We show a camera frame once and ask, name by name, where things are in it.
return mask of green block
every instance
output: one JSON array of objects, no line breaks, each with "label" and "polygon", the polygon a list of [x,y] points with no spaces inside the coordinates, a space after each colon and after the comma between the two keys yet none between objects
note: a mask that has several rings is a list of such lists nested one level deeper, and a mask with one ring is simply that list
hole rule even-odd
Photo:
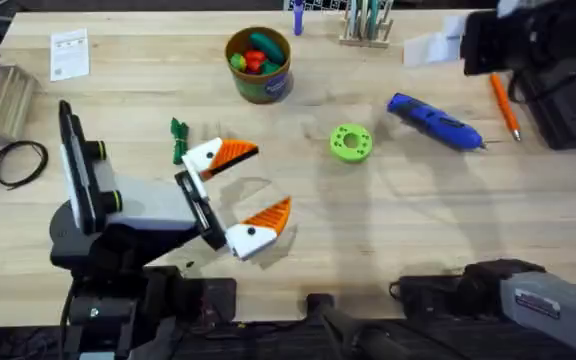
[{"label": "green block", "polygon": [[283,65],[286,62],[286,56],[279,45],[268,36],[262,33],[252,33],[250,34],[250,43],[255,49],[263,51],[266,57],[275,64]]},{"label": "green block", "polygon": [[330,135],[330,151],[343,161],[361,162],[372,151],[372,136],[361,125],[340,125]]}]

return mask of pen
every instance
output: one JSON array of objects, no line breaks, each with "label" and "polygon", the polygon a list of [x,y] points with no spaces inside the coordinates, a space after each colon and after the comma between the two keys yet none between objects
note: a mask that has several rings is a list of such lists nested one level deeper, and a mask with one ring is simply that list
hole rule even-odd
[{"label": "pen", "polygon": [[304,31],[304,0],[295,0],[292,10],[295,13],[295,35],[299,36],[301,35],[302,31]]},{"label": "pen", "polygon": [[495,96],[497,97],[499,108],[501,109],[501,112],[504,114],[504,118],[506,119],[506,126],[508,126],[508,130],[510,130],[512,137],[514,137],[515,140],[521,141],[519,123],[517,122],[517,118],[510,108],[510,100],[508,100],[506,89],[504,89],[504,86],[501,84],[501,79],[498,75],[492,74],[490,75],[490,83],[492,84],[492,88],[495,90]]}]

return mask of round container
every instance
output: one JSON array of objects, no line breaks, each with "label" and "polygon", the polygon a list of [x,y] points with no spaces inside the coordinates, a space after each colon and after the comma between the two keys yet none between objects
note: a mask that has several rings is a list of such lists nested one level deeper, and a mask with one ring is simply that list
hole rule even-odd
[{"label": "round container", "polygon": [[[250,34],[259,32],[274,41],[284,53],[286,62],[276,72],[268,75],[254,75],[241,72],[230,65],[234,53],[244,54],[252,50]],[[277,31],[266,27],[249,27],[234,34],[226,45],[226,63],[232,72],[237,90],[246,100],[255,104],[266,104],[276,101],[288,87],[288,70],[290,69],[290,45]]]}]

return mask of green clip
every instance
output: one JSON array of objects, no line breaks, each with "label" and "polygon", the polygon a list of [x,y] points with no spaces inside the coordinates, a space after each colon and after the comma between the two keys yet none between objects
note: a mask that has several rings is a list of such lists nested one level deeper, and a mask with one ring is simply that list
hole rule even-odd
[{"label": "green clip", "polygon": [[181,157],[188,152],[188,130],[186,123],[179,123],[179,120],[172,118],[170,132],[175,138],[175,154],[172,158],[175,165],[181,165]]}]

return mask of white label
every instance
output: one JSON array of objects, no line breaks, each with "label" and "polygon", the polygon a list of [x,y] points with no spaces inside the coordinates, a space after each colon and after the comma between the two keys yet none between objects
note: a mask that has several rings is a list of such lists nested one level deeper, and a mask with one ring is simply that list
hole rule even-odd
[{"label": "white label", "polygon": [[85,76],[90,73],[88,31],[75,30],[50,36],[50,81]]}]

